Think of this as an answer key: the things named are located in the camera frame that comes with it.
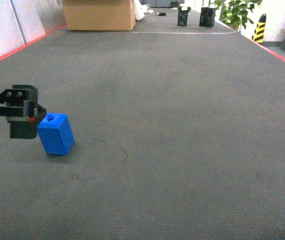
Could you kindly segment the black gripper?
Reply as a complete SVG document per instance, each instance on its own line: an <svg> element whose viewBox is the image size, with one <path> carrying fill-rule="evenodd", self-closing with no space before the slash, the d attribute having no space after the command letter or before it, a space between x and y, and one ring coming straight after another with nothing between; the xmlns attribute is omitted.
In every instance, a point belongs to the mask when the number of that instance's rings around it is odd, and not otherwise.
<svg viewBox="0 0 285 240"><path fill-rule="evenodd" d="M47 114L47 110L38 103L38 89L32 85L13 85L5 90L4 103L10 138L36 138L38 125Z"/></svg>

